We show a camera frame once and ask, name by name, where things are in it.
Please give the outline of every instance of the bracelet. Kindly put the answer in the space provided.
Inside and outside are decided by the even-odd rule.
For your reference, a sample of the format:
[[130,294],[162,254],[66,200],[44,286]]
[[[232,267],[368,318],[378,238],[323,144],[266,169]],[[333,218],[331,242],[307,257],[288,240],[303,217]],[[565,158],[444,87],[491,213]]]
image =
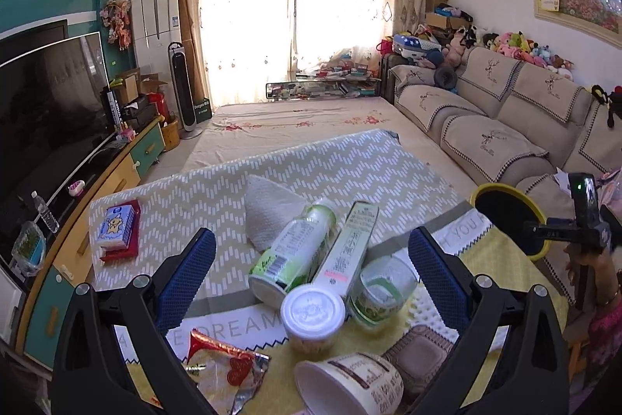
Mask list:
[[615,294],[613,294],[613,297],[610,300],[608,300],[605,304],[596,304],[596,306],[598,306],[599,308],[605,308],[606,306],[609,306],[612,302],[615,301],[619,293],[620,293],[620,286],[618,285],[618,290],[616,291]]

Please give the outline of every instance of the paper cup on wall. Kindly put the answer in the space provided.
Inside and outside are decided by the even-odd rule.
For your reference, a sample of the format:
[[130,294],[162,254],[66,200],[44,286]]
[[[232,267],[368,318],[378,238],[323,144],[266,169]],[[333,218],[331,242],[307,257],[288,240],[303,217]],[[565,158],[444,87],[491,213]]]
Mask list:
[[371,353],[300,362],[294,377],[313,415],[393,415],[404,393],[396,368]]

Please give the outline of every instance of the suitcase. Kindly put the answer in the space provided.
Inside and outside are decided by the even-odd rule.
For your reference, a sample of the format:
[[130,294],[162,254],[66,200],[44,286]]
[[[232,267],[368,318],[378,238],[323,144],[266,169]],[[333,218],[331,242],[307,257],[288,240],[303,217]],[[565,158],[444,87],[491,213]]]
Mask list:
[[402,64],[408,64],[408,59],[396,53],[383,55],[382,60],[380,60],[380,96],[391,104],[395,100],[395,75],[389,73],[389,70]]

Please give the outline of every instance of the white wall stripe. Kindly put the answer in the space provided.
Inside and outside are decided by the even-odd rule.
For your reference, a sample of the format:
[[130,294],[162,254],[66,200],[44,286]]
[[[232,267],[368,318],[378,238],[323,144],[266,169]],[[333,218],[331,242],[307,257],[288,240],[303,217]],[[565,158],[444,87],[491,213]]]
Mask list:
[[0,40],[12,36],[13,34],[17,34],[18,32],[32,29],[33,27],[37,27],[39,25],[43,25],[45,23],[64,19],[67,19],[67,25],[76,25],[77,23],[84,23],[86,21],[96,21],[97,12],[67,13],[66,15],[51,16],[50,18],[42,18],[41,20],[31,21],[30,23],[25,23],[18,27],[14,27],[13,29],[8,29],[4,32],[1,32]]

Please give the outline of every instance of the tower fan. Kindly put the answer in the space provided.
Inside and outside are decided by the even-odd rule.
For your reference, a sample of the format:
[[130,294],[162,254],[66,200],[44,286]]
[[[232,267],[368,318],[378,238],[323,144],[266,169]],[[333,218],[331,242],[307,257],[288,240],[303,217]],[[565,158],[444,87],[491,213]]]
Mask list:
[[169,64],[179,117],[183,126],[179,137],[181,139],[192,139],[200,135],[203,129],[197,127],[197,116],[192,102],[188,67],[186,66],[186,53],[181,43],[169,44]]

